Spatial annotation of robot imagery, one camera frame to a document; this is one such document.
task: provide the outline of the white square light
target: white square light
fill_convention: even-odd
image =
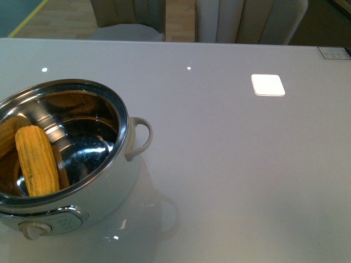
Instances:
[[[285,90],[278,75],[252,74],[251,81],[257,96],[284,96]]]

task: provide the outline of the chair backrest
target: chair backrest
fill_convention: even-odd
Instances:
[[[90,0],[98,27],[141,24],[166,30],[166,0]]]
[[[218,5],[211,16],[203,12],[209,3]],[[197,41],[288,44],[307,6],[308,0],[197,0]]]
[[[308,0],[275,0],[260,44],[288,45],[307,7]]]

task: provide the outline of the white table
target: white table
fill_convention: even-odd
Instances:
[[[37,241],[0,224],[1,262],[350,262],[351,60],[317,47],[0,39],[0,61],[0,99],[90,79],[154,129],[124,208]],[[255,95],[254,73],[279,75],[285,96]]]

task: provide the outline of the wooden floor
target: wooden floor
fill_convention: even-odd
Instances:
[[[166,41],[194,42],[195,0],[166,1]],[[48,0],[14,37],[87,39],[96,29],[90,0]]]

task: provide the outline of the label sticker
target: label sticker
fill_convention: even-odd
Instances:
[[[350,59],[348,48],[318,47],[325,59]]]

